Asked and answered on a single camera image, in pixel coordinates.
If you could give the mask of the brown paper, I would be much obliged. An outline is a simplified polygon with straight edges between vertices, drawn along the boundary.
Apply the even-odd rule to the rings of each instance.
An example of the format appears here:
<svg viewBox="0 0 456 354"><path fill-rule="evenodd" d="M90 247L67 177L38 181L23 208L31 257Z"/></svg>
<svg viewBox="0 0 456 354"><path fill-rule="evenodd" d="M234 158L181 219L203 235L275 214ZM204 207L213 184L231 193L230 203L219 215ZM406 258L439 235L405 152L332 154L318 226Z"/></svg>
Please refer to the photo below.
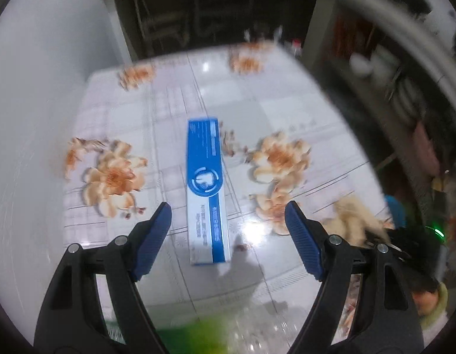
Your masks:
<svg viewBox="0 0 456 354"><path fill-rule="evenodd" d="M338 235L359 248L390 244L383 223L356 196L342 197L333 204L333 210L334 217L321 221L329 235Z"/></svg>

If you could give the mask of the green plastic drink bottle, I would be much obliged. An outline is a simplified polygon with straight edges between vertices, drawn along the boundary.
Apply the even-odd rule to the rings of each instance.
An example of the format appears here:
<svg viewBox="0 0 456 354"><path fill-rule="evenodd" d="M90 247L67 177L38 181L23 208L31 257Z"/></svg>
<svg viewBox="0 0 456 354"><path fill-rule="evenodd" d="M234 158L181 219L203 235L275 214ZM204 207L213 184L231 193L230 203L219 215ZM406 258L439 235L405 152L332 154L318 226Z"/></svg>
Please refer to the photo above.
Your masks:
<svg viewBox="0 0 456 354"><path fill-rule="evenodd" d="M182 304L145 306L168 353L287 353L313 296L237 302L196 313Z"/></svg>

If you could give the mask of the blue white toothpaste box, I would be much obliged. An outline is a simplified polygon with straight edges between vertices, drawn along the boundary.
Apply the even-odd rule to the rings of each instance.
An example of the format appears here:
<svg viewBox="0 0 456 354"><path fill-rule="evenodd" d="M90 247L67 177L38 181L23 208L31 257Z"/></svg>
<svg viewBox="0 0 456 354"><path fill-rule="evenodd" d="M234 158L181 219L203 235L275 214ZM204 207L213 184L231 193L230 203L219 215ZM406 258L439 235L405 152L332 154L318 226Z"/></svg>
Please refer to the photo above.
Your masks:
<svg viewBox="0 0 456 354"><path fill-rule="evenodd" d="M219 123L190 119L186 140L186 214L192 265L230 261Z"/></svg>

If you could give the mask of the blue plastic trash basket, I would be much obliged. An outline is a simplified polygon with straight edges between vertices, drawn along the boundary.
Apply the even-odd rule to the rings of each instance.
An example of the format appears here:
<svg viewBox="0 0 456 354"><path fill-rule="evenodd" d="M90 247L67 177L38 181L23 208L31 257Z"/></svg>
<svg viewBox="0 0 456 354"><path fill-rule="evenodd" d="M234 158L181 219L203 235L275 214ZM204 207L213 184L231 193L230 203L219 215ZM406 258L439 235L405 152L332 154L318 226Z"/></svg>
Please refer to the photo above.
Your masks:
<svg viewBox="0 0 456 354"><path fill-rule="evenodd" d="M393 219L393 224L396 229L406 227L406 212L404 206L399 202L396 197L385 195L385 201L388 206L388 210Z"/></svg>

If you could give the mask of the floral tablecloth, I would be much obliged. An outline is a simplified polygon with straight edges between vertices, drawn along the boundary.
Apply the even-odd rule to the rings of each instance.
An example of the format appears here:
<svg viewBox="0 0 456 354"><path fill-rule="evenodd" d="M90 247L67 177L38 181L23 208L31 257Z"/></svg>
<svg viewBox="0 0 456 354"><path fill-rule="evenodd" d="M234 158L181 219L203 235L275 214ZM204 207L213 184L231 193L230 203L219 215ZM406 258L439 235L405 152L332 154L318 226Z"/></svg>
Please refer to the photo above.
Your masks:
<svg viewBox="0 0 456 354"><path fill-rule="evenodd" d="M172 223L138 290L158 325L210 313L309 311L319 284L302 267L283 211L368 226L388 219L350 121L285 51L218 47L94 73L74 126L64 186L65 243L128 234L162 202Z"/></svg>

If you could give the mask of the cooking oil bottle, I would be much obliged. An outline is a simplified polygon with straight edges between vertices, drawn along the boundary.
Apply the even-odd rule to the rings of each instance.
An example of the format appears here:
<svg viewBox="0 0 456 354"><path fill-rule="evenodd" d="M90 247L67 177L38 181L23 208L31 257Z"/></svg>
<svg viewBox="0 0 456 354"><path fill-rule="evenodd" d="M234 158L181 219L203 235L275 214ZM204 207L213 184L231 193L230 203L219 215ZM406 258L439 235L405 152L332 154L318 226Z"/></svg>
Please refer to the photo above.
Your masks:
<svg viewBox="0 0 456 354"><path fill-rule="evenodd" d="M301 39L295 38L291 42L291 53L295 58L300 58L302 56L302 41Z"/></svg>

